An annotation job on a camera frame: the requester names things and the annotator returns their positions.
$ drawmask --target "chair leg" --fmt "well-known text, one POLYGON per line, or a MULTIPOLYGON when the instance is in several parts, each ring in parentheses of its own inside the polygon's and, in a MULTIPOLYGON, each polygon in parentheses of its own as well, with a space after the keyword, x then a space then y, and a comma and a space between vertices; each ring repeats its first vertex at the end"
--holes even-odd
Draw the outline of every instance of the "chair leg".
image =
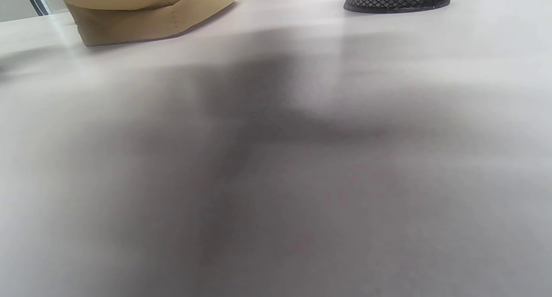
POLYGON ((36 11, 36 14, 38 16, 46 16, 48 15, 48 10, 44 6, 44 3, 41 0, 29 0, 31 4, 33 5, 33 8, 36 11))

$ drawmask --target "table surface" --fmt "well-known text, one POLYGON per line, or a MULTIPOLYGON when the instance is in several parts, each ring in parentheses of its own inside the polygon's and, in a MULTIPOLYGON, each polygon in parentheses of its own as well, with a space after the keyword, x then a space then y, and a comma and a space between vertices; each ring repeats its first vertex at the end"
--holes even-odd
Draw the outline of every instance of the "table surface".
POLYGON ((549 0, 0 24, 3 297, 548 297, 549 0))

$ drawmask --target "white table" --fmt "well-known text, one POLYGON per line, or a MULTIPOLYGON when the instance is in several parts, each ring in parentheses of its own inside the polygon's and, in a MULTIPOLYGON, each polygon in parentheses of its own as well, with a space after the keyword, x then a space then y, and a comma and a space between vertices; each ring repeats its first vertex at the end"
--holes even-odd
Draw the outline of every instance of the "white table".
POLYGON ((0 24, 2 297, 548 297, 552 8, 0 24))

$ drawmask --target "beige cushion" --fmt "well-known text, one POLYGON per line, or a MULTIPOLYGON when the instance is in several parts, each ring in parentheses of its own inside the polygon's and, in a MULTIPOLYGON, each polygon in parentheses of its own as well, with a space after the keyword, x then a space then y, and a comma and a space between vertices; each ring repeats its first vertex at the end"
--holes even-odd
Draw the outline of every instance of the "beige cushion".
POLYGON ((234 0, 64 0, 87 46, 180 34, 234 0))

